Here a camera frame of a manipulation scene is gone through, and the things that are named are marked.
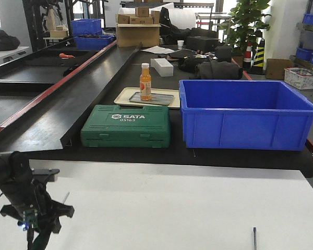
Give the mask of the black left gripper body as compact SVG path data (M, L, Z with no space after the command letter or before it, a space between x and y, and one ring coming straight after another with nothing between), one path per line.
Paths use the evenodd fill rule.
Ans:
M21 152L0 153L5 180L0 190L10 201L0 210L27 229L27 249L46 249L52 233L61 230L59 218L74 215L74 207L53 200L46 184L56 179L58 169L32 170L29 159Z

